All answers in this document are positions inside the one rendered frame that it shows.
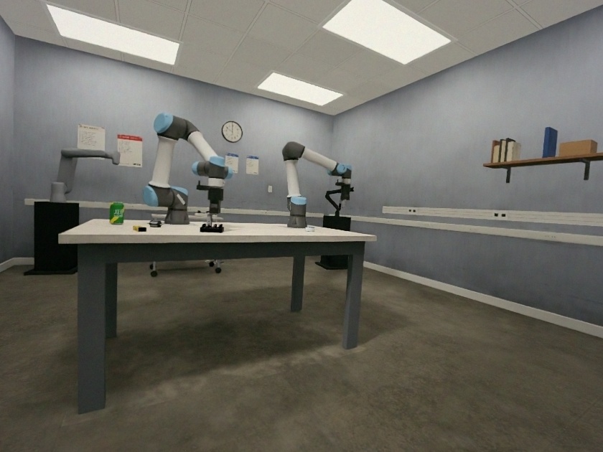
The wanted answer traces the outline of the green drink can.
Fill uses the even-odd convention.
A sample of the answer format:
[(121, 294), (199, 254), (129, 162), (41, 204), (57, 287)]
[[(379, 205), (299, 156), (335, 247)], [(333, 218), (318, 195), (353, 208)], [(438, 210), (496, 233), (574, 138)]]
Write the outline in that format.
[(112, 225), (122, 225), (124, 219), (123, 202), (111, 202), (110, 204), (110, 223)]

